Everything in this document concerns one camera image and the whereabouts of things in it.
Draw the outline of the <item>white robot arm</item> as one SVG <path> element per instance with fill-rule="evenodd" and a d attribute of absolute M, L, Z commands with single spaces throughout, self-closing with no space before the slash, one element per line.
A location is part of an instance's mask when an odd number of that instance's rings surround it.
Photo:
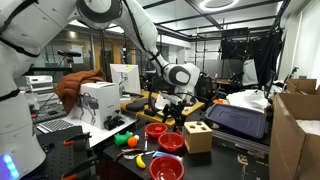
<path fill-rule="evenodd" d="M 194 92 L 200 70 L 171 64 L 157 48 L 158 31 L 137 0 L 0 0 L 1 180 L 20 180 L 46 159 L 34 134 L 27 98 L 15 83 L 42 49 L 72 21 L 102 32 L 119 26 L 151 61 L 178 105 Z"/>

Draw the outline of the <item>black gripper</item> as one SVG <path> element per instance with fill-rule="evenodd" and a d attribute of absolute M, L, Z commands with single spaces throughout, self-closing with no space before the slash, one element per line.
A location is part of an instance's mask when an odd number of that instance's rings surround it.
<path fill-rule="evenodd" d="M 177 132 L 182 134 L 183 133 L 183 123 L 184 120 L 182 118 L 182 111 L 184 110 L 184 105 L 166 105 L 162 112 L 163 112 L 163 119 L 162 123 L 165 123 L 169 117 L 172 117 L 175 120 L 175 124 L 177 125 Z"/>

